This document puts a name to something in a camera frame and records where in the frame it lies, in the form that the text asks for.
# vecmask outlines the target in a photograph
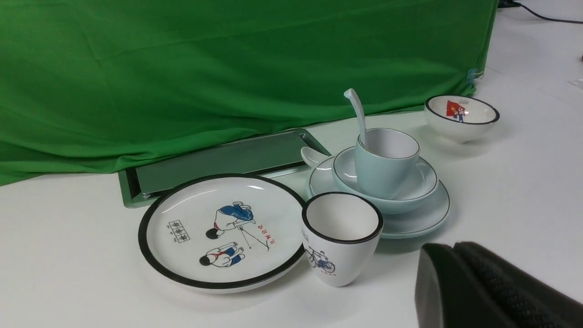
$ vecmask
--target light blue bowl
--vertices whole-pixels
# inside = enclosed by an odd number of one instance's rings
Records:
[[[355,194],[373,203],[383,214],[400,214],[419,208],[439,186],[435,170],[419,157],[393,199],[380,199],[360,192],[354,168],[354,147],[340,152],[332,164],[334,184],[340,191]]]

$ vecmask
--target white table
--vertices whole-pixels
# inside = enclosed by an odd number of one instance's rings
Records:
[[[527,4],[583,19],[580,0]],[[583,78],[582,40],[583,26],[518,8],[500,13],[476,97],[498,108],[501,120],[475,144],[436,141],[422,113],[369,120],[419,140],[453,210],[426,238],[383,240],[348,287],[321,284],[302,262],[255,291],[186,292],[142,259],[136,233],[146,208],[124,208],[117,175],[45,176],[1,187],[0,327],[416,327],[420,245],[461,240],[583,301],[583,91],[566,82]],[[354,119],[310,131],[331,152],[358,133]],[[305,177],[277,180],[305,195]]]

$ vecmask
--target black cable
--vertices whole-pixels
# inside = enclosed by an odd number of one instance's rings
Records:
[[[515,4],[518,5],[520,7],[523,7],[524,9],[526,9],[529,13],[535,15],[536,17],[540,18],[540,19],[544,19],[544,20],[550,20],[551,22],[560,22],[560,23],[571,23],[571,24],[583,24],[583,21],[581,20],[569,20],[569,19],[556,19],[556,18],[549,18],[549,17],[544,17],[541,16],[539,14],[537,14],[536,12],[532,11],[530,8],[528,8],[527,6],[516,2],[515,0],[509,0],[508,1],[511,4]]]

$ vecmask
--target metal tray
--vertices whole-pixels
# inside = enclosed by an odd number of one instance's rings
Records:
[[[307,169],[301,147],[330,155],[308,131],[289,130],[229,142],[118,172],[124,205],[150,205],[165,191],[187,181],[221,173],[276,177]]]

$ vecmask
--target bicycle illustration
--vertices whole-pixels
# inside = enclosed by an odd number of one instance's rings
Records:
[[[309,247],[308,249],[304,249],[305,255],[308,257],[308,261],[310,262],[310,266],[312,268],[321,268],[327,273],[333,273],[336,271],[336,266],[326,257],[324,252],[317,252],[313,248]]]

